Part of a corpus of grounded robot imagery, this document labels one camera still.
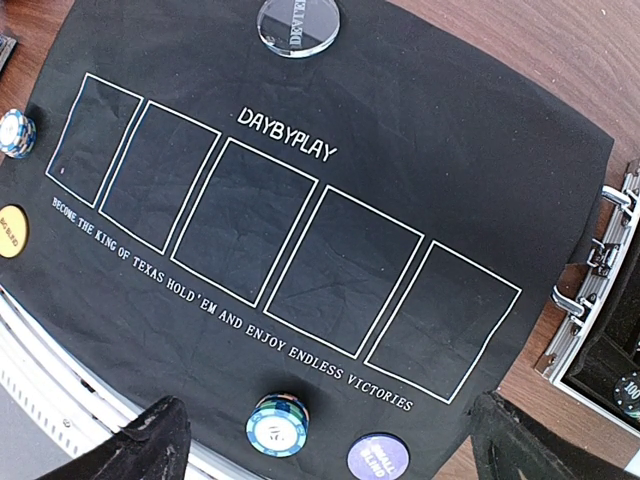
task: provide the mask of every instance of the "metal case latch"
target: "metal case latch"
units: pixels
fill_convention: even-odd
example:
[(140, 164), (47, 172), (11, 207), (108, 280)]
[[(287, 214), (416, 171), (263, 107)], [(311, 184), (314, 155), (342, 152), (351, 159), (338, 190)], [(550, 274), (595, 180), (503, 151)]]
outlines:
[(608, 277), (611, 268), (616, 263), (616, 258), (620, 252), (618, 243), (602, 243), (595, 238), (592, 240), (593, 248), (589, 253), (587, 265), (593, 270), (592, 273), (599, 277)]

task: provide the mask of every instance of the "poker mat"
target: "poker mat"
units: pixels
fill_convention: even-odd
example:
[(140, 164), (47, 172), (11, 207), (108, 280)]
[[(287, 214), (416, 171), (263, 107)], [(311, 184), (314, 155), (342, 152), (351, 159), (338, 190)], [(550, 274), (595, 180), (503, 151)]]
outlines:
[[(403, 478), (430, 478), (583, 258), (613, 140), (405, 10), (339, 7), (334, 45), (287, 59), (256, 1), (76, 1), (27, 109), (35, 149), (0, 168), (30, 224), (0, 284), (256, 474), (352, 478), (350, 447), (382, 432)], [(289, 458), (245, 434), (277, 391), (310, 413)]]

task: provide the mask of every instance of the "stack of poker chips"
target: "stack of poker chips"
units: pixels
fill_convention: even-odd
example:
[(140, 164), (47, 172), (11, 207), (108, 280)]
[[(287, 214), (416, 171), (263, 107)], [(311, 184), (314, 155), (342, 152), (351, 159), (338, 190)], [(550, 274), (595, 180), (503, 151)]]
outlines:
[(20, 110), (9, 110), (0, 120), (0, 152), (12, 158), (29, 155), (36, 143), (36, 124)]
[(270, 457), (290, 457), (307, 441), (309, 412), (288, 393), (267, 395), (258, 402), (247, 422), (247, 438), (259, 452)]

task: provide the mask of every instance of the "white card outline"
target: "white card outline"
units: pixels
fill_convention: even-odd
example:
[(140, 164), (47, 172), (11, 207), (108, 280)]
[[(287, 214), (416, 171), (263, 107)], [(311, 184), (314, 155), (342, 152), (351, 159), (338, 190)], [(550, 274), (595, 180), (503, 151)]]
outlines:
[[(473, 267), (476, 267), (477, 269), (479, 269), (482, 272), (488, 274), (489, 276), (495, 278), (496, 280), (504, 283), (508, 287), (513, 288), (516, 291), (516, 294), (513, 297), (513, 300), (511, 300), (511, 303), (509, 304), (509, 306), (507, 307), (507, 310), (504, 312), (502, 317), (500, 317), (498, 322), (493, 326), (491, 331), (487, 334), (487, 336), (485, 337), (485, 340), (484, 340), (484, 342), (482, 344), (482, 347), (480, 348), (480, 351), (476, 355), (476, 358), (471, 363), (470, 367), (467, 369), (466, 373), (464, 374), (464, 376), (462, 377), (462, 379), (458, 383), (457, 387), (454, 389), (453, 393), (448, 398), (445, 398), (445, 397), (443, 397), (441, 395), (438, 395), (437, 393), (429, 390), (428, 388), (426, 388), (426, 387), (424, 387), (422, 385), (419, 385), (419, 384), (415, 383), (412, 380), (409, 380), (408, 378), (404, 378), (401, 375), (398, 375), (398, 374), (395, 374), (393, 372), (390, 372), (390, 371), (388, 371), (388, 370), (386, 370), (386, 369), (384, 369), (382, 367), (379, 367), (377, 365), (374, 365), (373, 363), (370, 362), (371, 357), (373, 357), (373, 355), (375, 354), (376, 349), (378, 348), (378, 345), (380, 345), (380, 342), (382, 341), (382, 339), (384, 338), (385, 334), (387, 333), (387, 330), (389, 330), (389, 327), (391, 326), (393, 321), (396, 319), (396, 316), (400, 312), (400, 309), (402, 308), (402, 305), (404, 304), (405, 300), (409, 296), (409, 293), (411, 292), (411, 289), (413, 288), (414, 284), (418, 280), (418, 277), (420, 276), (420, 273), (422, 273), (423, 267), (427, 263), (427, 259), (429, 258), (429, 255), (431, 255), (431, 252), (433, 251), (434, 247), (439, 247), (439, 248), (445, 250), (446, 252), (452, 254), (453, 256), (455, 256), (455, 257), (457, 257), (457, 258), (459, 258), (459, 259), (461, 259), (461, 260), (463, 260), (463, 261), (465, 261), (467, 263), (469, 263)], [(466, 381), (469, 379), (469, 376), (473, 373), (473, 370), (475, 369), (475, 367), (478, 365), (478, 362), (482, 358), (482, 355), (484, 355), (484, 352), (487, 349), (487, 347), (489, 346), (489, 343), (491, 342), (491, 339), (493, 338), (495, 333), (498, 331), (500, 326), (503, 324), (503, 322), (506, 320), (506, 318), (509, 316), (509, 314), (511, 313), (511, 310), (513, 310), (513, 307), (515, 306), (516, 302), (518, 301), (518, 298), (520, 297), (521, 293), (522, 293), (522, 289), (520, 287), (518, 287), (517, 285), (511, 283), (507, 279), (505, 279), (505, 278), (501, 277), (500, 275), (492, 272), (488, 268), (483, 267), (479, 263), (474, 262), (470, 258), (465, 257), (461, 253), (456, 252), (454, 249), (446, 246), (445, 244), (440, 243), (437, 240), (432, 240), (431, 245), (429, 245), (429, 249), (425, 253), (425, 256), (422, 259), (422, 261), (420, 262), (420, 266), (416, 270), (416, 273), (413, 275), (413, 278), (411, 279), (411, 282), (409, 283), (409, 286), (407, 287), (407, 289), (405, 290), (404, 294), (400, 298), (400, 301), (398, 302), (398, 305), (396, 305), (396, 308), (393, 310), (393, 313), (389, 317), (389, 320), (387, 321), (387, 324), (384, 326), (384, 328), (382, 329), (382, 331), (378, 335), (378, 338), (376, 339), (376, 342), (373, 344), (373, 347), (371, 347), (371, 351), (369, 352), (367, 357), (364, 359), (364, 364), (367, 367), (372, 368), (373, 370), (376, 370), (376, 371), (378, 371), (378, 372), (380, 372), (380, 373), (382, 373), (384, 375), (387, 375), (388, 377), (394, 378), (394, 379), (399, 380), (399, 381), (401, 381), (401, 382), (403, 382), (403, 383), (405, 383), (407, 385), (410, 385), (410, 386), (420, 390), (421, 392), (426, 393), (427, 395), (435, 398), (436, 400), (439, 400), (439, 401), (441, 401), (443, 403), (446, 403), (447, 405), (451, 405), (451, 403), (453, 403), (453, 401), (455, 400), (455, 398), (458, 395), (458, 393), (460, 393), (460, 390), (462, 390), (462, 387), (464, 387), (464, 384), (466, 383)]]
[[(84, 88), (85, 88), (85, 86), (87, 84), (87, 79), (88, 78), (92, 78), (93, 80), (96, 80), (97, 82), (100, 82), (100, 83), (102, 83), (104, 85), (107, 85), (108, 87), (114, 88), (116, 90), (119, 90), (122, 93), (126, 93), (127, 95), (130, 95), (130, 96), (138, 99), (138, 105), (136, 106), (136, 109), (131, 114), (131, 118), (129, 119), (129, 123), (127, 123), (127, 128), (125, 128), (124, 133), (122, 134), (122, 139), (120, 140), (120, 144), (118, 145), (118, 148), (116, 148), (116, 153), (113, 155), (113, 158), (111, 159), (111, 162), (109, 163), (109, 166), (107, 167), (107, 170), (106, 170), (106, 172), (105, 172), (105, 174), (104, 174), (104, 176), (102, 178), (102, 183), (100, 184), (100, 187), (98, 188), (96, 196), (94, 197), (94, 199), (92, 201), (89, 201), (86, 198), (84, 198), (83, 196), (81, 196), (80, 194), (74, 192), (70, 187), (68, 187), (64, 183), (62, 183), (60, 180), (58, 180), (56, 177), (54, 177), (50, 172), (51, 167), (53, 166), (53, 163), (55, 162), (56, 157), (58, 156), (60, 148), (62, 147), (62, 144), (64, 142), (64, 137), (67, 134), (67, 129), (69, 128), (69, 125), (71, 124), (71, 118), (73, 117), (73, 113), (74, 113), (74, 111), (76, 109), (76, 106), (78, 105), (78, 102), (80, 101), (80, 98), (82, 97), (82, 93), (84, 92)], [(120, 87), (119, 85), (116, 85), (115, 83), (109, 82), (108, 80), (105, 80), (104, 78), (100, 78), (97, 75), (94, 75), (93, 73), (86, 72), (84, 74), (84, 78), (82, 79), (82, 84), (80, 85), (80, 90), (78, 90), (78, 94), (76, 95), (76, 98), (75, 98), (73, 104), (71, 105), (71, 109), (69, 110), (69, 113), (67, 114), (67, 121), (64, 124), (64, 128), (62, 129), (62, 133), (60, 134), (60, 139), (58, 140), (58, 145), (56, 146), (56, 149), (53, 151), (53, 155), (51, 156), (51, 159), (49, 160), (47, 168), (45, 169), (45, 175), (49, 179), (53, 180), (53, 182), (55, 182), (65, 192), (67, 192), (68, 194), (73, 196), (75, 199), (81, 201), (82, 203), (84, 203), (86, 206), (88, 206), (89, 208), (91, 208), (93, 210), (96, 207), (96, 205), (98, 204), (98, 199), (100, 198), (100, 195), (102, 195), (102, 192), (104, 190), (104, 186), (107, 183), (107, 179), (109, 178), (109, 175), (111, 174), (111, 171), (113, 170), (113, 165), (116, 163), (116, 160), (120, 156), (120, 152), (122, 150), (122, 145), (124, 144), (124, 142), (126, 141), (127, 137), (129, 136), (129, 133), (131, 131), (131, 125), (133, 125), (133, 122), (136, 120), (136, 117), (138, 116), (138, 112), (140, 111), (140, 108), (142, 107), (143, 103), (144, 103), (144, 97), (142, 95), (138, 95), (137, 93), (134, 93), (134, 92), (132, 92), (130, 90), (127, 90), (126, 88)]]

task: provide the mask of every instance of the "blue poker chip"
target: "blue poker chip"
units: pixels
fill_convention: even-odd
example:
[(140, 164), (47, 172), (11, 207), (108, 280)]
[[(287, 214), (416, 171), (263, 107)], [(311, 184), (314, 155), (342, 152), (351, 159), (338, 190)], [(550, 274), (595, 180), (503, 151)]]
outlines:
[(285, 458), (298, 453), (307, 441), (308, 423), (294, 404), (282, 401), (258, 406), (247, 422), (247, 438), (253, 447), (270, 457)]
[(20, 110), (9, 110), (0, 119), (0, 152), (13, 158), (26, 157), (36, 141), (36, 126)]

